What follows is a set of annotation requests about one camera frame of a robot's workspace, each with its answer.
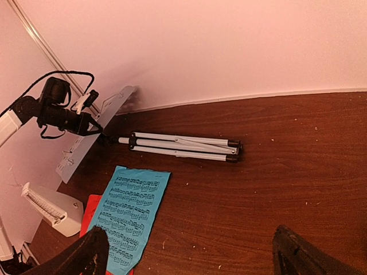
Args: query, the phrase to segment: wooden floor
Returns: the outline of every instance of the wooden floor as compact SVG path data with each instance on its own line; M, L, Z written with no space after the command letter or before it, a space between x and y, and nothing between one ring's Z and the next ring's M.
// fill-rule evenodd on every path
M240 139L238 164L95 144L59 191L87 202L116 165L172 172L140 274L272 274L272 236L285 224L367 272L367 93L189 105L116 117L132 130ZM42 222L32 251L45 262L77 237Z

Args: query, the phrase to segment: wall trim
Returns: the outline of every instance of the wall trim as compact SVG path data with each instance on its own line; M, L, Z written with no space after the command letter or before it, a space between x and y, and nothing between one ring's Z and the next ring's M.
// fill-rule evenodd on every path
M345 88L345 89L323 89L323 90L310 90L310 91L253 93L253 94L248 94L244 96L232 96L232 97L221 97L221 98L216 98L216 99L197 100L197 101L191 101L191 102L186 102L186 103L167 104L167 105L160 105L156 107L141 108L141 109L135 109L135 110L125 110L121 108L117 112L116 115L119 116L119 115L125 115L127 113L148 112L148 111L153 111L153 110L160 110L160 109L185 106L185 105L196 105L196 104L215 103L215 102L222 102L222 101L242 100L242 99L256 99L256 98L262 98L262 97L316 95L320 93L354 93L354 92L367 92L367 88Z

